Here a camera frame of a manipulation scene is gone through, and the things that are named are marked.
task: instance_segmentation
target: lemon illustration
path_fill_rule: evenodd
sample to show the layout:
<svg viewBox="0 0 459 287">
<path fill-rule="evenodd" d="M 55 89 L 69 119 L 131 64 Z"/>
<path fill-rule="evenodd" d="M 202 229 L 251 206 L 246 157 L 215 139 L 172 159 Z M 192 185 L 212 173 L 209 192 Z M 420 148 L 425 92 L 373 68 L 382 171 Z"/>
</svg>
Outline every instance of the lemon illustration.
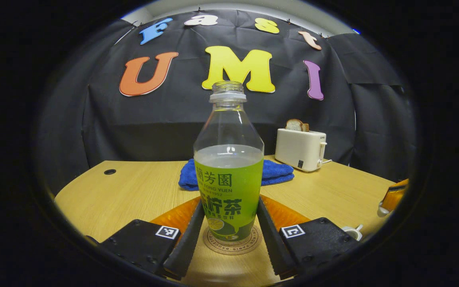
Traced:
<svg viewBox="0 0 459 287">
<path fill-rule="evenodd" d="M 224 227 L 224 221 L 217 219 L 217 218 L 208 218 L 206 220 L 208 222 L 208 226 L 211 230 L 219 230 Z"/>
</svg>

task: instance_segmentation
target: black backdrop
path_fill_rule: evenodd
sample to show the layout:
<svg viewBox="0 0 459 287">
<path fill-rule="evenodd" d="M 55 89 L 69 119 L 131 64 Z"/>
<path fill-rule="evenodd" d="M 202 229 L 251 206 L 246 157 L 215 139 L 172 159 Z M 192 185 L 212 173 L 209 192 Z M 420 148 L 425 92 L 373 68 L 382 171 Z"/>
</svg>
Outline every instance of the black backdrop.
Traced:
<svg viewBox="0 0 459 287">
<path fill-rule="evenodd" d="M 218 16 L 213 26 L 185 26 L 196 15 Z M 357 34 L 328 39 L 286 20 L 239 10 L 205 10 L 168 16 L 164 33 L 140 45 L 140 31 L 118 20 L 93 35 L 64 64 L 44 96 L 35 143 L 38 171 L 56 194 L 73 178 L 104 160 L 187 160 L 211 111 L 206 47 L 230 47 L 240 60 L 253 49 L 270 52 L 274 93 L 249 91 L 244 105 L 265 143 L 275 152 L 277 129 L 290 118 L 328 135 L 325 158 L 389 180 L 408 177 L 416 151 L 413 107 L 385 57 Z M 255 28 L 255 18 L 277 23 L 279 33 Z M 297 31 L 308 31 L 322 49 Z M 127 97 L 119 85 L 125 63 L 150 57 L 138 76 L 154 73 L 156 55 L 177 51 L 164 83 L 155 91 Z M 303 60 L 320 67 L 323 100 L 307 96 Z"/>
<path fill-rule="evenodd" d="M 32 172 L 29 140 L 51 71 L 91 31 L 141 4 L 66 0 L 31 13 L 0 3 L 0 285 L 163 285 L 103 260 L 71 229 Z M 296 283 L 459 285 L 459 4 L 322 4 L 375 38 L 408 75 L 422 111 L 422 152 L 404 204 L 366 248 Z"/>
</svg>

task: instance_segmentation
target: lemon tea drink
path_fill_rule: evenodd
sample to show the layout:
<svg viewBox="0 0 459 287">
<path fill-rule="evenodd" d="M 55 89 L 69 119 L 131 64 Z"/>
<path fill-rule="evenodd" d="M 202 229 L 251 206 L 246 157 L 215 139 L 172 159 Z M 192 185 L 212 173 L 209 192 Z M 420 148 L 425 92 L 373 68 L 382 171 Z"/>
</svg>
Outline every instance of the lemon tea drink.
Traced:
<svg viewBox="0 0 459 287">
<path fill-rule="evenodd" d="M 255 222 L 264 145 L 243 109 L 242 84 L 214 84 L 212 113 L 194 143 L 194 164 L 206 221 L 221 244 L 246 239 Z"/>
</svg>

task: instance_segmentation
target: blue letter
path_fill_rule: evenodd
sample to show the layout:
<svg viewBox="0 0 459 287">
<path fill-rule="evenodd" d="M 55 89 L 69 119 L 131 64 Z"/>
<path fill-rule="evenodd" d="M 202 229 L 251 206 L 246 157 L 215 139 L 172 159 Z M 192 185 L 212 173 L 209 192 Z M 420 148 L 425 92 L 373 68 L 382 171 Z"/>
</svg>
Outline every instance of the blue letter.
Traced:
<svg viewBox="0 0 459 287">
<path fill-rule="evenodd" d="M 143 40 L 141 41 L 141 45 L 145 44 L 149 40 L 153 40 L 157 38 L 158 36 L 162 35 L 164 33 L 163 31 L 159 30 L 164 30 L 167 28 L 166 22 L 172 21 L 173 19 L 171 18 L 166 18 L 160 22 L 158 22 L 155 25 L 151 25 L 150 27 L 144 29 L 143 31 L 140 31 L 139 34 L 143 34 Z"/>
</svg>

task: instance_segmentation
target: wooden table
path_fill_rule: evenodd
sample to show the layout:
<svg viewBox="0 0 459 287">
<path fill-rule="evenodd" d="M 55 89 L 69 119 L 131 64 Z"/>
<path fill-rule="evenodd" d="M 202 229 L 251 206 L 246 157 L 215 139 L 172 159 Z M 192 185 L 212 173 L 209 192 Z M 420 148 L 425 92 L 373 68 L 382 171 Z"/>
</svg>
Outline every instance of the wooden table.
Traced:
<svg viewBox="0 0 459 287">
<path fill-rule="evenodd" d="M 278 162 L 273 156 L 265 158 Z M 178 185 L 185 163 L 104 161 L 62 189 L 56 204 L 80 233 L 102 242 L 133 219 L 150 221 L 199 196 L 199 191 L 185 191 Z M 105 175 L 108 169 L 116 173 Z M 363 224 L 364 237 L 384 223 L 386 217 L 379 218 L 377 208 L 394 182 L 336 162 L 310 173 L 295 169 L 293 174 L 293 180 L 262 187 L 260 193 L 311 219 L 326 217 L 339 227 Z M 225 256 L 204 244 L 206 226 L 205 220 L 182 283 L 260 286 L 280 281 L 264 241 L 247 254 Z"/>
</svg>

